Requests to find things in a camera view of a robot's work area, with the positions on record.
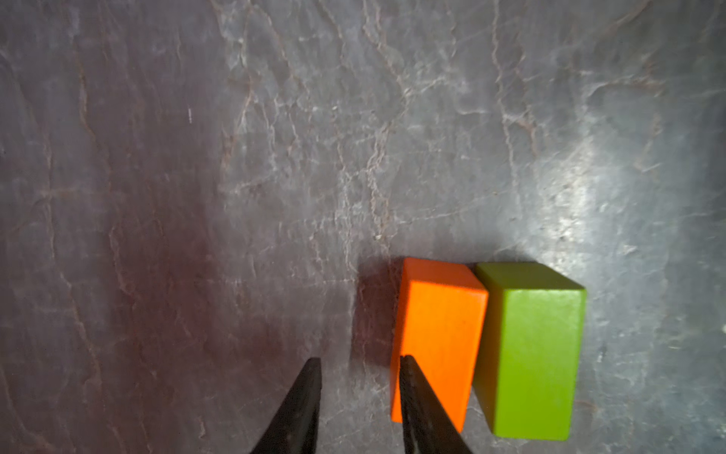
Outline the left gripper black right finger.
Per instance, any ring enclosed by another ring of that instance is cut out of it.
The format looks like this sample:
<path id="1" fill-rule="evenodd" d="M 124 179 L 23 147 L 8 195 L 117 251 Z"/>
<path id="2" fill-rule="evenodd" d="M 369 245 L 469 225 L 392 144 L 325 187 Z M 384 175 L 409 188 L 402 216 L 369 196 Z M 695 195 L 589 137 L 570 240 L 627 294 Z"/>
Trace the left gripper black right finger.
<path id="1" fill-rule="evenodd" d="M 406 454 L 472 454 L 411 355 L 400 357 L 399 389 Z"/>

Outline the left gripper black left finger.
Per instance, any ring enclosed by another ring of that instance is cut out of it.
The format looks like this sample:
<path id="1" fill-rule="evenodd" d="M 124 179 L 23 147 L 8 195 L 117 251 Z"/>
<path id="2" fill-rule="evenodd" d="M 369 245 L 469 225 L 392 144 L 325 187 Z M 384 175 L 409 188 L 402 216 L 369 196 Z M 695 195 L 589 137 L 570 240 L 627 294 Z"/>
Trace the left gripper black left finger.
<path id="1" fill-rule="evenodd" d="M 251 454 L 315 453 L 319 431 L 321 385 L 323 385 L 321 359 L 310 358 L 302 367 Z"/>

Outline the orange rectangular block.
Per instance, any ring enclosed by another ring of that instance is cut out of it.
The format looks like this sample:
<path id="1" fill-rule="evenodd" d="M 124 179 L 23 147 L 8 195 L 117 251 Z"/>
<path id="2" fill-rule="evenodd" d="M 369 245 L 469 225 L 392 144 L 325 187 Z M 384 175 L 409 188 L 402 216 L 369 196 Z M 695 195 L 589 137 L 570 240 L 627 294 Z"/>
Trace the orange rectangular block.
<path id="1" fill-rule="evenodd" d="M 391 420 L 403 421 L 400 357 L 412 355 L 462 431 L 489 293 L 463 264 L 404 260 L 391 352 Z"/>

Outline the green rectangular block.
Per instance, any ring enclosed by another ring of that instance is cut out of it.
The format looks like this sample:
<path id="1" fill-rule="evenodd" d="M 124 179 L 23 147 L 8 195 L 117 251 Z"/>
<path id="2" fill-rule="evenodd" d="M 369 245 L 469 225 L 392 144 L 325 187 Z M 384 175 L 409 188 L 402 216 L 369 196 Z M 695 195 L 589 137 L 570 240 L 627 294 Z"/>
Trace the green rectangular block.
<path id="1" fill-rule="evenodd" d="M 546 265 L 485 263 L 489 292 L 473 381 L 493 435 L 565 441 L 576 395 L 587 291 Z"/>

